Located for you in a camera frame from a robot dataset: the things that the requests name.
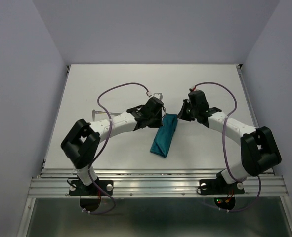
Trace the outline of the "silver fork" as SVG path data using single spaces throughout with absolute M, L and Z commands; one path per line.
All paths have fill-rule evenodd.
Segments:
M 96 121 L 96 110 L 92 110 L 92 121 Z

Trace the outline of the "teal cloth napkin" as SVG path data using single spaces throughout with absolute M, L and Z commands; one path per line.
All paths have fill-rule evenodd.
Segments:
M 174 133 L 177 128 L 177 114 L 166 114 L 161 126 L 154 138 L 150 152 L 160 157 L 166 158 L 172 143 Z

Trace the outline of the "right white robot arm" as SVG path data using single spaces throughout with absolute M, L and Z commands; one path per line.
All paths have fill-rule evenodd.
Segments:
M 244 180 L 255 177 L 282 161 L 273 133 L 268 127 L 256 128 L 228 117 L 221 109 L 210 107 L 201 90 L 190 90 L 178 118 L 197 121 L 240 146 L 239 162 L 228 165 L 214 179 L 199 181 L 197 193 L 201 195 L 244 194 Z

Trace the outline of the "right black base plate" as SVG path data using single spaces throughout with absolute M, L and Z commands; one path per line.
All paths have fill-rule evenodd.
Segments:
M 196 192 L 200 195 L 227 195 L 227 194 L 244 194 L 244 187 L 237 186 L 238 183 L 227 184 L 220 179 L 201 179 Z

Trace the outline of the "aluminium front rail frame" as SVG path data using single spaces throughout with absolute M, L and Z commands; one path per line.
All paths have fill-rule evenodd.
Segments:
M 243 183 L 245 193 L 230 197 L 232 212 L 196 192 L 201 179 L 225 167 L 221 133 L 196 122 L 178 123 L 167 158 L 149 151 L 155 129 L 113 137 L 94 164 L 101 181 L 113 181 L 113 196 L 102 198 L 97 215 L 82 211 L 80 201 L 98 198 L 69 195 L 67 180 L 76 171 L 60 143 L 76 120 L 92 121 L 96 98 L 108 88 L 117 90 L 101 102 L 113 113 L 144 104 L 144 90 L 131 81 L 162 93 L 169 113 L 178 113 L 188 89 L 204 82 L 211 106 L 230 111 L 234 94 L 234 118 L 257 126 L 237 65 L 72 64 L 43 168 L 30 183 L 20 237 L 292 237 L 289 194 L 272 169 Z

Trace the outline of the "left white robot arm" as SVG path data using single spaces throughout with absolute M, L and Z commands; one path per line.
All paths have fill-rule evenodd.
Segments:
M 61 149 L 70 159 L 78 177 L 70 183 L 74 189 L 69 191 L 69 195 L 104 195 L 97 185 L 112 195 L 113 191 L 107 190 L 107 187 L 113 186 L 113 181 L 100 181 L 92 167 L 99 144 L 122 133 L 161 127 L 163 107 L 160 97 L 151 96 L 146 104 L 127 109 L 111 119 L 94 122 L 78 120 L 61 142 Z

